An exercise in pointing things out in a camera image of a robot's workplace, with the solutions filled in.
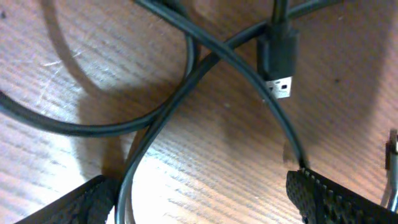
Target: wooden surface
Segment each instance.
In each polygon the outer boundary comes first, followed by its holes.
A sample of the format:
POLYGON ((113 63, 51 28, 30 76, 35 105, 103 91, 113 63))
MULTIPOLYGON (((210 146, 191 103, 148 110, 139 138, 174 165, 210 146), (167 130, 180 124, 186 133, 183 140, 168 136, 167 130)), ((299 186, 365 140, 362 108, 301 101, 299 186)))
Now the wooden surface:
MULTIPOLYGON (((270 16, 272 1, 184 1, 221 40, 270 16)), ((398 128, 398 1, 361 0, 294 22, 300 57, 280 100, 312 168, 380 203, 384 143, 398 128)), ((182 33, 129 0, 0 0, 0 89, 64 121, 144 114, 178 84, 182 33)), ((255 43, 237 52, 255 64, 255 43)), ((14 223, 100 174, 118 176, 134 133, 85 139, 0 115, 0 222, 14 223)), ((219 63, 140 164, 137 223, 300 223, 285 192, 287 140, 250 84, 219 63)))

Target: wooden table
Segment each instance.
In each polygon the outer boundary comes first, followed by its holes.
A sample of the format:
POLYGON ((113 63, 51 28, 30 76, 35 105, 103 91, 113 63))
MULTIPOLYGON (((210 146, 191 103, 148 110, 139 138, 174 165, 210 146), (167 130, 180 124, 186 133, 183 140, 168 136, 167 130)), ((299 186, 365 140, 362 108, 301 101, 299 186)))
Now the wooden table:
MULTIPOLYGON (((272 9, 271 0, 183 3, 221 40, 272 9)), ((387 180, 384 144, 398 128, 397 6, 362 0, 296 20, 297 75, 292 97, 280 100, 312 168, 375 203, 387 180)), ((126 121, 164 101, 182 77, 183 34, 132 1, 2 0, 0 11, 0 89, 52 118, 126 121)), ((237 52, 255 64, 255 41, 237 52)), ((0 119, 1 223, 98 174, 119 176, 135 135, 74 138, 0 119)), ((296 168, 267 105, 221 62, 140 164, 134 214, 137 223, 300 223, 285 192, 296 168)))

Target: coiled cable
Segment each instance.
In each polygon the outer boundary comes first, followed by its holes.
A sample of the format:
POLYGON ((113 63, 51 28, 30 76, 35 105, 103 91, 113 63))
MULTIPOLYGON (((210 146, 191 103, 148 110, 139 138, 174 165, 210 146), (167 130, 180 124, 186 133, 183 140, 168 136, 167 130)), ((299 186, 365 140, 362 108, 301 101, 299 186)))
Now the coiled cable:
MULTIPOLYGON (((312 0, 308 3, 302 4, 301 6, 288 10, 288 0, 275 0, 274 13, 277 14, 274 15, 273 20, 283 21, 286 19, 295 19, 296 17, 302 16, 316 9, 341 1, 342 0, 312 0)), ((187 12, 177 0, 136 0, 136 3, 150 12, 157 14, 159 17, 180 29, 185 34, 187 42, 187 63, 185 66, 184 78, 179 84, 177 90, 163 104, 150 113, 125 123, 81 125, 58 121, 38 114, 23 107, 21 104, 12 100, 0 91, 0 112, 33 127, 71 136, 117 136, 148 127, 142 141, 139 143, 132 157, 127 162, 126 171, 118 188, 115 222, 117 224, 124 224, 127 191, 131 189, 130 186, 132 184, 134 173, 141 159, 182 100, 194 89, 201 78, 213 66, 215 66, 220 59, 222 59, 242 73, 242 75, 244 75, 244 77, 257 90, 261 98, 269 105, 272 114, 278 120, 287 136, 287 139, 292 145, 299 166, 301 168, 308 168, 305 151, 303 150, 293 126, 285 115, 283 109, 279 106, 276 99, 268 90, 261 76, 233 51, 236 47, 239 47, 247 41, 263 34, 267 29, 269 29, 270 27, 265 21, 241 31, 223 43, 190 22, 187 12), (212 51, 211 54, 206 56, 199 63, 198 43, 201 43, 212 51)))

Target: metal usb tip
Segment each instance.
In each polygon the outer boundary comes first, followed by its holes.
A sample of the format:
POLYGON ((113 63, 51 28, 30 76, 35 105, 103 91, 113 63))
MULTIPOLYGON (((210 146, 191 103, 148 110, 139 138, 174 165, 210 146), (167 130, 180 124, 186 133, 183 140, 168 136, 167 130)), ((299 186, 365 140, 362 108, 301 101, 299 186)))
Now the metal usb tip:
POLYGON ((290 97, 290 89, 292 87, 292 77, 266 81, 266 85, 275 98, 279 99, 279 98, 290 97))

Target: black rubber grip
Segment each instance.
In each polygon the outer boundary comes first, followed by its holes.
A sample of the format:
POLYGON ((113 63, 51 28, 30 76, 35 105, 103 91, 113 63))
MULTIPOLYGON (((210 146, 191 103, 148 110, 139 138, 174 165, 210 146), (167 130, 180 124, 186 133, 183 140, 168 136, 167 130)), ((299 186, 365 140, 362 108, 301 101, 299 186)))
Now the black rubber grip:
POLYGON ((397 214, 310 169, 289 171, 286 191, 304 223, 398 223, 397 214))
POLYGON ((16 224, 106 223, 116 187, 115 180, 99 175, 16 224))

